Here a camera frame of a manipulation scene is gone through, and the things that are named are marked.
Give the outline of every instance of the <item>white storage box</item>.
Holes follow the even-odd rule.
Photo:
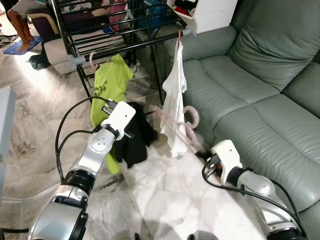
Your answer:
[[[169,7],[176,0],[167,0]],[[193,16],[175,11],[197,34],[229,26],[238,0],[198,0]]]

